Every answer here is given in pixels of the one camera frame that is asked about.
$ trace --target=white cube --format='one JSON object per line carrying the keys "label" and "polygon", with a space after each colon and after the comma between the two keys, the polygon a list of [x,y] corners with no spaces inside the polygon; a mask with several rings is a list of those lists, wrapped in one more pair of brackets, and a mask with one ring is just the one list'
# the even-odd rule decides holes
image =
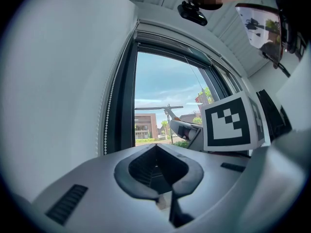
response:
{"label": "white cube", "polygon": [[252,150],[264,143],[257,104],[241,91],[202,108],[205,151]]}

